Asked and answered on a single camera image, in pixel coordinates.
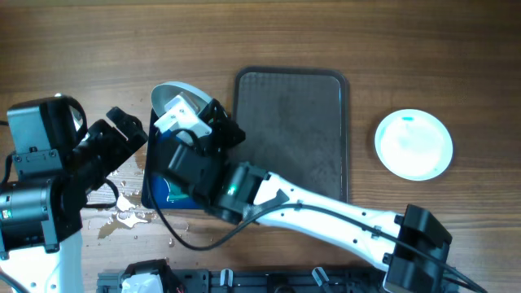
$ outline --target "wooden surface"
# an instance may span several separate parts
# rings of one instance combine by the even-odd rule
[[[520,8],[382,1],[0,9],[0,119],[13,103],[63,92],[81,102],[90,124],[117,105],[148,129],[150,92],[164,81],[195,85],[231,109],[234,75],[244,66],[335,68],[351,84],[352,203],[430,209],[453,235],[451,265],[491,292],[519,292]],[[402,180],[374,153],[375,126],[404,107],[432,113],[452,135],[452,165],[435,180]],[[7,128],[0,135],[4,157],[13,146]],[[145,151],[111,177],[131,203],[139,203]],[[110,193],[90,200],[109,201]],[[177,269],[363,264],[347,251],[267,227],[192,252],[169,244],[153,212],[136,209],[149,223],[132,229],[108,220],[117,211],[82,213],[87,291],[105,269],[164,257]],[[202,212],[170,214],[192,244],[231,228]]]

